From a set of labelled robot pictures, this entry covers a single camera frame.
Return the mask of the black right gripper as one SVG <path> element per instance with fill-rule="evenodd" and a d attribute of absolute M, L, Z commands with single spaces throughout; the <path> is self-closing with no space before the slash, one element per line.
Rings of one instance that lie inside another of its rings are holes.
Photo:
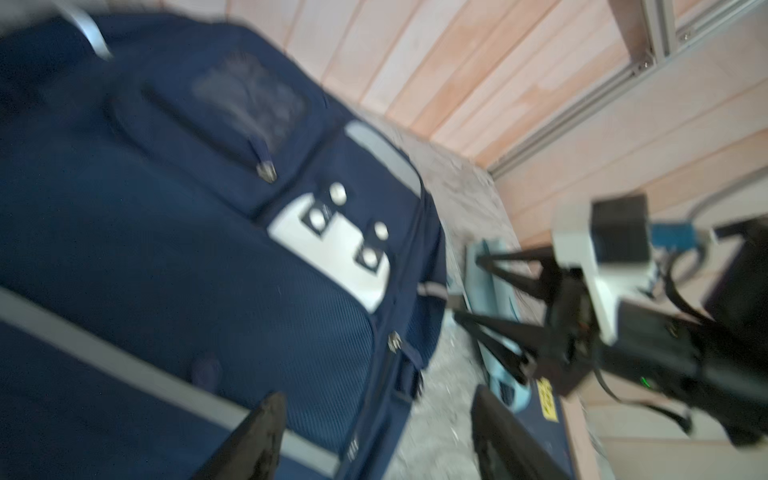
<path fill-rule="evenodd" d="M 530 263 L 539 266 L 536 276 L 521 271 Z M 599 338 L 598 322 L 581 275 L 566 271 L 558 283 L 551 245 L 483 254 L 477 257 L 476 265 L 528 296 L 550 300 L 543 328 L 466 311 L 454 314 L 456 323 L 518 383 L 527 384 L 535 372 L 536 379 L 549 381 L 557 396 L 569 396 L 592 371 L 592 347 Z"/>

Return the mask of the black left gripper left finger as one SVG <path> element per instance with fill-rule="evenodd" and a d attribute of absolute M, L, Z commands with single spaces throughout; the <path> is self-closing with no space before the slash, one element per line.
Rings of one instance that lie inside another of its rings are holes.
<path fill-rule="evenodd" d="M 248 414 L 193 479 L 273 479 L 285 429 L 286 399 L 283 393 L 276 392 Z"/>

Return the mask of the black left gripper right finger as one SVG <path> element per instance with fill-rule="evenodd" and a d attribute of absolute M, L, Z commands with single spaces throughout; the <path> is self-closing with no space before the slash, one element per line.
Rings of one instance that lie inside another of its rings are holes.
<path fill-rule="evenodd" d="M 568 479 L 566 472 L 485 385 L 475 390 L 471 421 L 482 480 Z"/>

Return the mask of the navy blue notebook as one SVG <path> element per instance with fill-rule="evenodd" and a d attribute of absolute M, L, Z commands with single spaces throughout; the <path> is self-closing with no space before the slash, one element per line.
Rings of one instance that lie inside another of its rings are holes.
<path fill-rule="evenodd" d="M 564 471 L 575 479 L 561 402 L 546 378 L 513 386 L 511 411 L 533 440 Z"/>

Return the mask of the navy blue student backpack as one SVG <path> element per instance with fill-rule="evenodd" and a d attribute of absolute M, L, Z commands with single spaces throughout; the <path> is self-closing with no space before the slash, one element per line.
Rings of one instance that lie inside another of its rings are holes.
<path fill-rule="evenodd" d="M 409 157 L 256 32 L 167 13 L 1 40 L 1 475 L 381 479 L 438 343 Z"/>

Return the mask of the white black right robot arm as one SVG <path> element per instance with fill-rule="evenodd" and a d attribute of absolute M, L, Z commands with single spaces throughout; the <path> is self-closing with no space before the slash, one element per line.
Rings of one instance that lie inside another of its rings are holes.
<path fill-rule="evenodd" d="M 742 245 L 704 310 L 688 304 L 665 273 L 678 314 L 621 301 L 613 344 L 599 336 L 584 276 L 558 267 L 549 246 L 508 254 L 540 262 L 536 278 L 504 269 L 502 255 L 478 259 L 486 272 L 544 301 L 542 325 L 468 312 L 457 313 L 456 322 L 519 382 L 545 378 L 565 396 L 589 376 L 612 374 L 706 412 L 732 445 L 754 446 L 767 436 L 767 220 L 721 224 L 714 232 L 740 237 Z"/>

